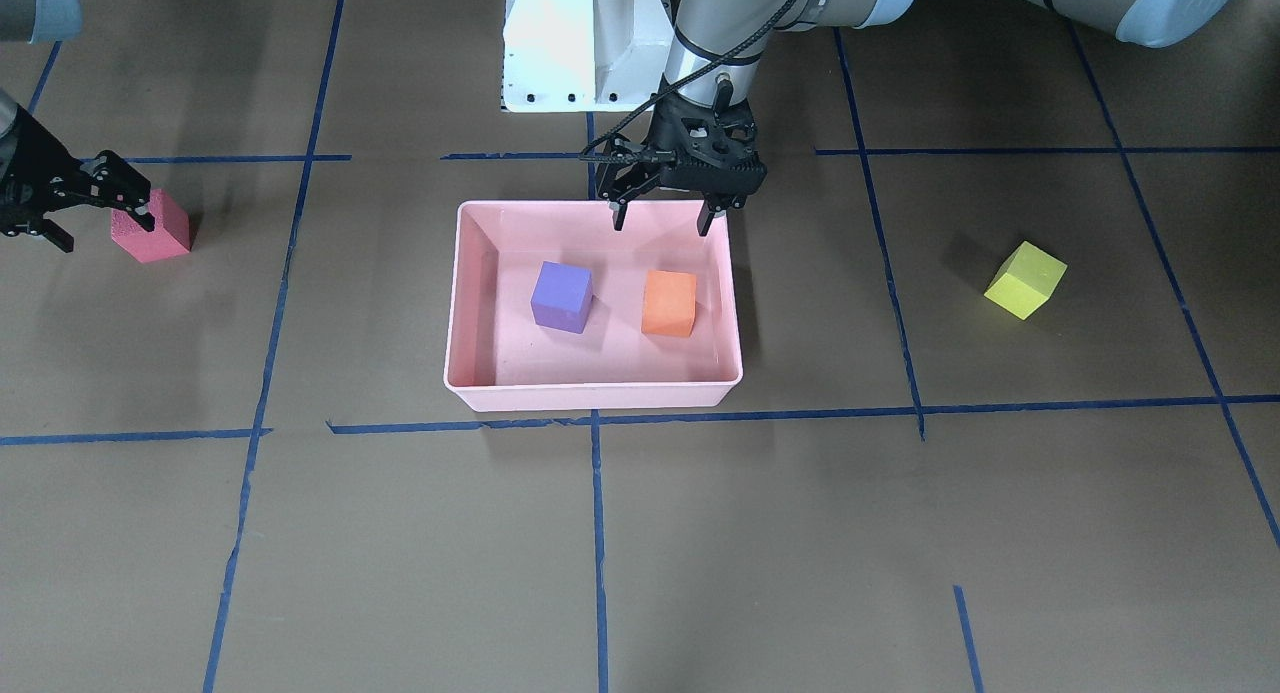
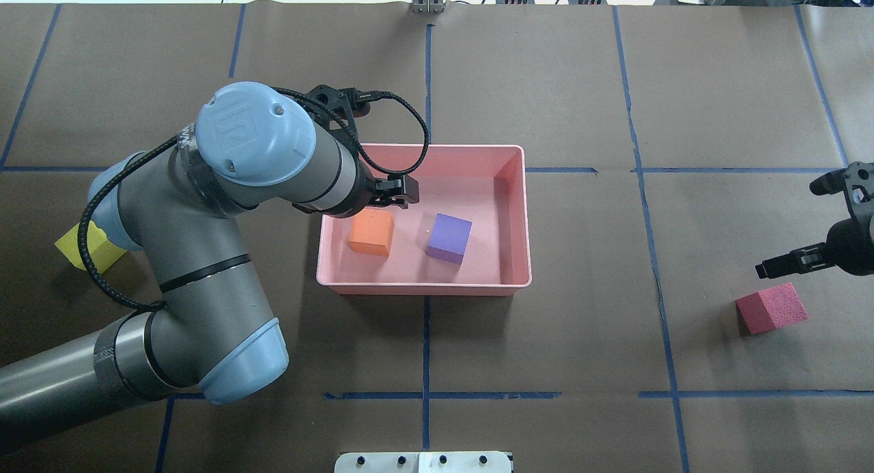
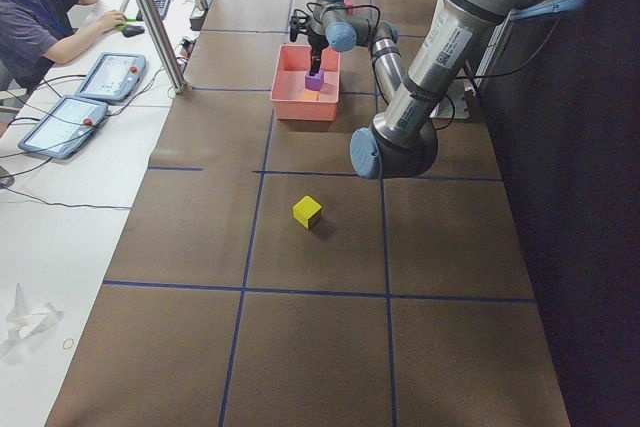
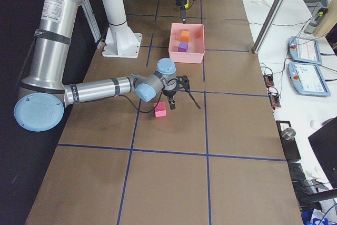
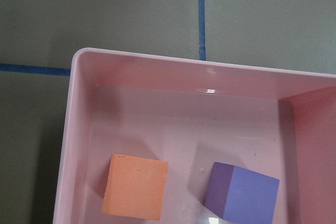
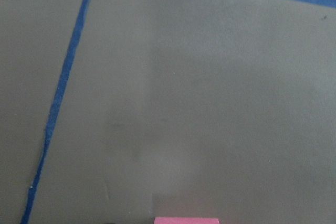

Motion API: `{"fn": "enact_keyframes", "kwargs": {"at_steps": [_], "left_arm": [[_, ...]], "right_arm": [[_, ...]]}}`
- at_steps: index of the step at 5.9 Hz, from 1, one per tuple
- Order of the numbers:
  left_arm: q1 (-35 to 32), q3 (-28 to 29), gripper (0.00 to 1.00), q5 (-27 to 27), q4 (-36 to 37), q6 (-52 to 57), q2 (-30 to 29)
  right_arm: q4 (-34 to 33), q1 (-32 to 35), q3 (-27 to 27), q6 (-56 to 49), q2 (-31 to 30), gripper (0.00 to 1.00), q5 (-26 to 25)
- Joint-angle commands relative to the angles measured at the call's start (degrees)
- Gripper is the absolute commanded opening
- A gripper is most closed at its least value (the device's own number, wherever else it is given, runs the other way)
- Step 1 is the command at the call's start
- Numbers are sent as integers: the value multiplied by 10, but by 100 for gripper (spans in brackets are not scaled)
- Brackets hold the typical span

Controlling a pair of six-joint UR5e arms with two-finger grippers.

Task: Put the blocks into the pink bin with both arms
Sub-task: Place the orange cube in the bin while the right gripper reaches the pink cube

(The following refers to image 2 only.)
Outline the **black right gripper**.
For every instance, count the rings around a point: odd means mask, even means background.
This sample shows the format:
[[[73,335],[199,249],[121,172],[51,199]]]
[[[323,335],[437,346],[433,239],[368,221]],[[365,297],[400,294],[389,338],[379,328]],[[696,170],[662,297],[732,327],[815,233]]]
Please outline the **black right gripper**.
[[[842,193],[852,218],[872,218],[873,163],[853,162],[844,169],[834,169],[810,183],[815,196]],[[755,266],[759,279],[778,279],[793,274],[808,274],[834,267],[826,243],[793,249],[786,255],[765,259]]]

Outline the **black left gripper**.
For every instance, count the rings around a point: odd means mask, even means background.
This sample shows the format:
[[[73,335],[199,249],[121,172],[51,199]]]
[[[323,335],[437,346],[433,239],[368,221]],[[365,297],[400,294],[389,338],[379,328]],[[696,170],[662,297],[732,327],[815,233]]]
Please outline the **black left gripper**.
[[[338,116],[341,124],[349,128],[352,138],[358,139],[358,128],[355,119],[368,114],[373,102],[373,91],[362,91],[353,87],[333,88],[330,85],[316,85],[305,94],[306,97],[321,103],[323,107]],[[314,119],[315,124],[328,131],[340,143],[350,143],[350,135],[343,131],[334,119],[322,107],[306,104],[305,109]],[[371,207],[397,206],[403,210],[410,205],[419,203],[419,182],[411,175],[389,175],[387,178],[374,180]]]

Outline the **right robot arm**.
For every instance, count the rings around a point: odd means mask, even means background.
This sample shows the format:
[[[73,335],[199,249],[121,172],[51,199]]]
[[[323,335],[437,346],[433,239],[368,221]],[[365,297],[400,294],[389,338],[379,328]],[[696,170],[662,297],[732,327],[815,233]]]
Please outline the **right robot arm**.
[[[759,279],[778,279],[838,267],[856,276],[873,274],[873,163],[852,162],[809,184],[815,196],[843,194],[849,218],[833,224],[825,242],[799,247],[755,266]]]

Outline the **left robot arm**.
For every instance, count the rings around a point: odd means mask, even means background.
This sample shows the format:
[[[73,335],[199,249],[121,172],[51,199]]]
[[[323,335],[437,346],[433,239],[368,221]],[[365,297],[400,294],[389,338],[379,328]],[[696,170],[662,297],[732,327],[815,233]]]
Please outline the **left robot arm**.
[[[409,167],[359,141],[369,104],[399,103],[423,130]],[[427,122],[391,91],[309,93],[256,82],[215,91],[175,137],[93,181],[76,248],[91,280],[131,309],[102,330],[2,369],[2,454],[196,386],[224,405],[287,370],[287,346],[236,218],[271,199],[349,218],[419,201]]]

